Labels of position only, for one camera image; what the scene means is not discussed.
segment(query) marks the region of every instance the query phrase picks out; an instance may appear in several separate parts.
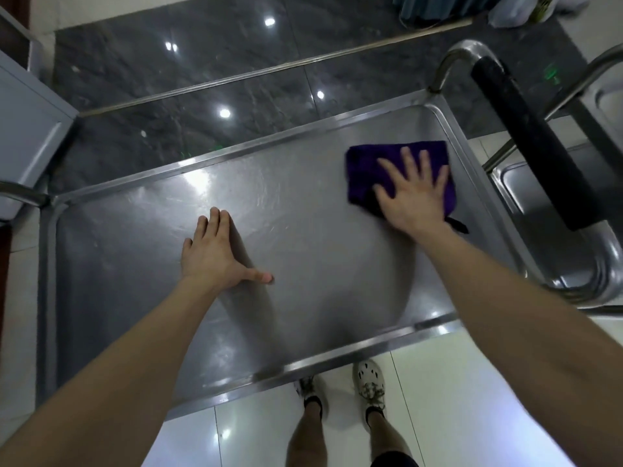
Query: foot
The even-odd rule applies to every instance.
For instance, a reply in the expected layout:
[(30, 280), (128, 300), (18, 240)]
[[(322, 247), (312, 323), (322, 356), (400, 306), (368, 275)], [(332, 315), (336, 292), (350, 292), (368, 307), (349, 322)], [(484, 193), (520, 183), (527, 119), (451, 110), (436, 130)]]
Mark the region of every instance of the foot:
[(311, 376), (305, 377), (294, 382), (294, 386), (303, 400), (303, 406), (306, 407), (309, 403), (317, 403), (320, 405), (320, 418), (326, 416), (326, 410), (328, 404), (326, 397), (324, 396), (324, 390), (322, 388), (322, 382), (320, 377)]
[(369, 428), (368, 416), (378, 412), (385, 417), (385, 379), (381, 368), (375, 361), (367, 360), (355, 364), (355, 386), (363, 400), (362, 415)]

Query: purple towel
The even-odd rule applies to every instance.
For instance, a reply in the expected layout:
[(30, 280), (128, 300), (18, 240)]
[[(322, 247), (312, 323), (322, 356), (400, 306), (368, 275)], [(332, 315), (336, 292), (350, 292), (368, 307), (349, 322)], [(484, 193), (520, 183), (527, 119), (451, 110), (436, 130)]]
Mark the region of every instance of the purple towel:
[[(396, 195), (394, 184), (385, 169), (376, 161), (379, 157), (392, 162), (404, 175), (404, 163), (400, 148), (408, 146), (419, 167), (421, 150), (428, 150), (431, 157), (433, 179), (436, 180), (442, 165), (448, 164), (448, 151), (443, 140), (412, 142), (411, 144), (365, 144), (353, 146), (347, 151), (348, 201), (364, 207), (372, 214), (383, 217), (372, 186), (381, 184), (390, 197)], [(444, 213), (446, 217), (457, 206), (457, 193), (452, 178), (444, 194)]]

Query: plastic bag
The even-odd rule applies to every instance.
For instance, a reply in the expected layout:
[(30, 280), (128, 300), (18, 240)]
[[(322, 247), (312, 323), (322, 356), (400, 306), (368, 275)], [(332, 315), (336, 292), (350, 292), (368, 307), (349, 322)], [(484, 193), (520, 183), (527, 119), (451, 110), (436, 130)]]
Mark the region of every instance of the plastic bag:
[(534, 10), (530, 14), (530, 22), (542, 23), (547, 21), (554, 14), (554, 10), (558, 5), (558, 0), (538, 0)]
[(562, 13), (577, 13), (588, 5), (591, 0), (558, 0), (556, 11)]
[(488, 21), (494, 28), (516, 28), (525, 24), (538, 0), (500, 0), (489, 11)]

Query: black handle grip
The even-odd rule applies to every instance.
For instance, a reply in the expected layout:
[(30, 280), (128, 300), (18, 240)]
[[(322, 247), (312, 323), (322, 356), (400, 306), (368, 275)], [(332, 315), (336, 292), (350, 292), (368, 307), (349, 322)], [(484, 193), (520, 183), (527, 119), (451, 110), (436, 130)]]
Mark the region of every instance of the black handle grip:
[(604, 218), (597, 197), (543, 118), (528, 106), (509, 73), (490, 57), (473, 66), (471, 77), (515, 140), (565, 225), (576, 231)]

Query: black shorts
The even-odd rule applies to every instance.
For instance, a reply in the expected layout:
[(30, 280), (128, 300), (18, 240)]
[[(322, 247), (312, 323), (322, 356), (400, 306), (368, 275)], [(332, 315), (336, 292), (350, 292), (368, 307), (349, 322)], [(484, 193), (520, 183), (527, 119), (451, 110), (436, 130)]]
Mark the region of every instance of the black shorts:
[(374, 459), (372, 467), (417, 467), (417, 463), (405, 453), (392, 451)]

